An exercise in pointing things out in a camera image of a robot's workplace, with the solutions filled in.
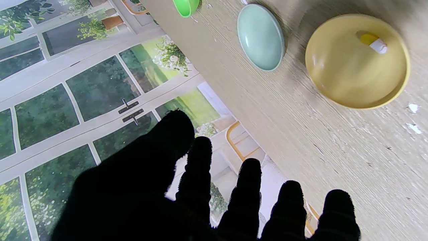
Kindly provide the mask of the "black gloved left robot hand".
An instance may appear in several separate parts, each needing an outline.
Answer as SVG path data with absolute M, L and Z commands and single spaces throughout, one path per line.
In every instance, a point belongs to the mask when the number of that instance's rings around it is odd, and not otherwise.
M 261 163 L 245 160 L 227 211 L 210 225 L 212 144 L 170 111 L 75 180 L 51 241 L 257 241 Z

